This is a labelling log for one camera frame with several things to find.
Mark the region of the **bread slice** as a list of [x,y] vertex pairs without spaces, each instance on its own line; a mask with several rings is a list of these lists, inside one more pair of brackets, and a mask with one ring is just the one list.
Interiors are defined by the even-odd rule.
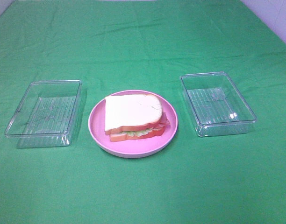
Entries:
[[152,94],[105,97],[105,134],[141,131],[155,127],[162,113],[163,108],[159,98]]
[[111,142],[117,142],[117,141],[124,141],[124,140],[140,140],[140,139],[146,139],[146,138],[152,138],[155,136],[161,136],[164,133],[165,129],[155,130],[147,135],[141,136],[141,137],[129,137],[129,136],[118,136],[118,137],[109,137]]

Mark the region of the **green lettuce leaf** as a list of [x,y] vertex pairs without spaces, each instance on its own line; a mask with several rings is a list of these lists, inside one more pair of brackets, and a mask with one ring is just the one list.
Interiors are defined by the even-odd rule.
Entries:
[[124,136],[124,135],[129,136],[129,137],[141,137],[141,136],[151,133],[152,131],[153,130],[150,128],[147,128],[141,131],[122,131],[117,134],[112,134],[110,135],[110,137],[118,137],[118,136]]

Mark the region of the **pink round plate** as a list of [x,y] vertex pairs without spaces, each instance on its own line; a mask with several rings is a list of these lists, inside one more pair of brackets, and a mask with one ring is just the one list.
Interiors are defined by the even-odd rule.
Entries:
[[162,96],[144,90],[124,90],[113,93],[116,95],[152,94],[158,97],[163,111],[169,120],[161,136],[140,140],[111,142],[104,133],[105,100],[102,99],[92,109],[88,118],[88,129],[95,142],[106,152],[123,158],[142,158],[155,154],[165,148],[174,138],[178,129],[178,116],[174,107]]

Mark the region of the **clear right bread tray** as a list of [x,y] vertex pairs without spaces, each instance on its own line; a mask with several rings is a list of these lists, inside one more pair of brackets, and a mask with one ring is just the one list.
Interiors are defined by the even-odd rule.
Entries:
[[180,77],[185,102],[199,137],[250,133],[257,117],[224,71]]

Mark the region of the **clear left ingredient tray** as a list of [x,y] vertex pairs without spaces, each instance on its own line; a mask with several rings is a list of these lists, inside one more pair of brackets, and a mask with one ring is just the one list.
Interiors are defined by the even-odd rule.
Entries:
[[17,148],[65,147],[79,119],[82,82],[31,82],[4,131]]

